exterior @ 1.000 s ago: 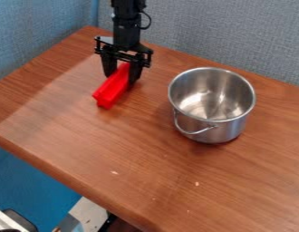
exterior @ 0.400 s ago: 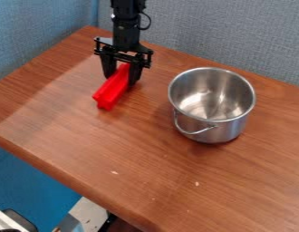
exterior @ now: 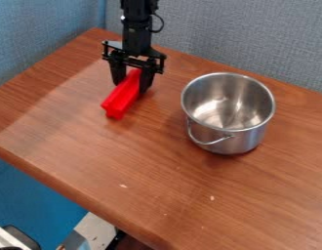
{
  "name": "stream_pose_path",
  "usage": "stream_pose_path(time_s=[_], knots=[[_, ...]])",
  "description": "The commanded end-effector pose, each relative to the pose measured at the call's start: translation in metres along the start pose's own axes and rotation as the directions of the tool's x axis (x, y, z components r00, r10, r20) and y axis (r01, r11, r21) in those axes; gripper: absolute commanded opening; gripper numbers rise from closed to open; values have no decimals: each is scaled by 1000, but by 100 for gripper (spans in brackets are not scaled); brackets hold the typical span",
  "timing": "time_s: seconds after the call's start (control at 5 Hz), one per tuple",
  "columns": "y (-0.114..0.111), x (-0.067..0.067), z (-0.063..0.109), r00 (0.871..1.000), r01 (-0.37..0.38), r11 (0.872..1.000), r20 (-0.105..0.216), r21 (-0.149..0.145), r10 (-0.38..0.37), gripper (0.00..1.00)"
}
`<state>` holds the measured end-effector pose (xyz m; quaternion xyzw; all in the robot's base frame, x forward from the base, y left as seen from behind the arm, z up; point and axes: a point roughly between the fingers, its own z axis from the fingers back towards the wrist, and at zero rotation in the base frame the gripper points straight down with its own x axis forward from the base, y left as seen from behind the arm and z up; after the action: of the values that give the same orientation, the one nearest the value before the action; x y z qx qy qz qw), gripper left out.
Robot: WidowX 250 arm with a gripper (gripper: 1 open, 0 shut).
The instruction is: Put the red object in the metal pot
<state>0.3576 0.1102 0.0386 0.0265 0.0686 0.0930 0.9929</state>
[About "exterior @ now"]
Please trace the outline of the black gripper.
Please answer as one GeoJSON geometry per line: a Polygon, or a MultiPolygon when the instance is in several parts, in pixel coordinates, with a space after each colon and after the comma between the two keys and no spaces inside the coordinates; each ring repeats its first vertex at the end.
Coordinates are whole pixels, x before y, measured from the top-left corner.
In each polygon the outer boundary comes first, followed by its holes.
{"type": "Polygon", "coordinates": [[[144,94],[152,85],[154,73],[164,71],[167,56],[150,46],[152,18],[142,21],[122,19],[122,40],[102,42],[102,59],[109,63],[112,80],[118,85],[126,77],[126,66],[142,68],[138,77],[138,92],[144,94]]]}

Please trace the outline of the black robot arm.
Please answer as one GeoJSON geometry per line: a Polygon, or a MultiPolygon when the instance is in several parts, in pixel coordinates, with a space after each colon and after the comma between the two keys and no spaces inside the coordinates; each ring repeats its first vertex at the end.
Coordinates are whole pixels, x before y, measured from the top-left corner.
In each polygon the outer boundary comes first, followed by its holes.
{"type": "Polygon", "coordinates": [[[112,80],[118,85],[126,77],[126,67],[140,70],[138,92],[142,94],[152,86],[154,74],[164,72],[167,55],[152,48],[152,34],[163,30],[153,28],[158,0],[120,0],[124,11],[121,16],[122,40],[104,40],[102,59],[109,63],[112,80]]]}

